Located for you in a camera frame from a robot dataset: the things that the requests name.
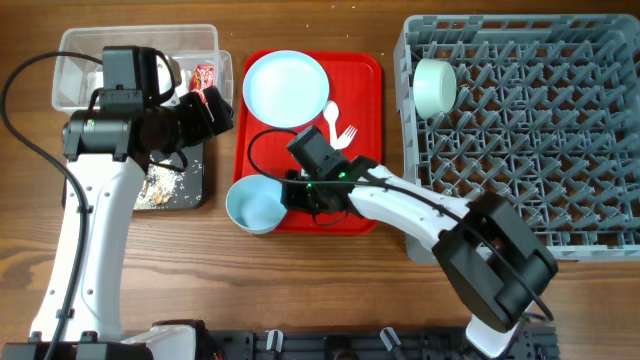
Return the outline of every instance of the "white plate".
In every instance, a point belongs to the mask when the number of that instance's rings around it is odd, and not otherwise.
[[[279,128],[313,120],[329,99],[327,73],[312,57],[276,51],[256,61],[244,78],[242,96],[253,116]]]

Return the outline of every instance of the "food wrapper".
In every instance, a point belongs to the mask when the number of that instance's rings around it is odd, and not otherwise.
[[[202,99],[202,103],[206,104],[207,99],[202,92],[204,89],[213,86],[215,77],[213,76],[213,65],[198,65],[193,71],[193,77],[191,78],[191,84],[189,84],[189,91],[197,92]]]

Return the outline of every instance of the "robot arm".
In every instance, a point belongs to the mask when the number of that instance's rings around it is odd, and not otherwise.
[[[131,158],[114,161],[111,154],[80,155],[68,164],[85,189],[89,205],[89,237],[81,277],[73,297],[73,317],[67,321],[63,341],[78,341],[83,332],[95,332],[100,341],[120,341],[120,278],[127,232],[144,172]],[[78,242],[80,216],[73,192],[66,206],[53,272],[31,336],[51,341],[57,312],[69,285],[72,259]]]
[[[312,213],[349,211],[417,238],[471,310],[467,338],[487,357],[507,349],[535,300],[531,293],[539,296],[558,272],[551,253],[496,194],[475,201],[452,198],[404,181],[371,159],[349,162],[315,127],[299,133],[287,148],[309,175],[287,173],[285,206]],[[478,236],[496,251],[489,259],[476,251]]]

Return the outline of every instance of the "gray dish rack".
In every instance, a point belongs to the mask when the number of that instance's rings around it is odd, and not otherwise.
[[[412,89],[423,58],[458,81],[453,110],[426,120]],[[405,180],[507,197],[557,259],[640,260],[636,18],[416,15],[393,59]],[[407,251],[435,262],[409,236]]]

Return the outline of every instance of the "wood grain surface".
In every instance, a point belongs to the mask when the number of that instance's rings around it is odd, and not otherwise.
[[[384,70],[385,164],[402,174],[393,47],[412,14],[631,13],[637,1],[457,0],[80,1],[0,4],[0,81],[25,59],[56,50],[76,27],[210,23],[233,57],[237,109],[242,67],[260,49],[360,51]],[[51,107],[54,61],[29,68],[8,97],[12,122],[62,160],[67,120]],[[224,210],[235,131],[210,142],[208,201],[198,210],[137,213],[122,274],[122,323],[198,318],[210,329],[378,329],[459,325],[469,312],[437,266],[406,256],[404,236],[379,225],[361,237],[251,236]],[[62,221],[53,167],[0,128],[0,344],[24,341],[44,295]],[[563,358],[637,359],[640,264],[562,263],[545,294]]]

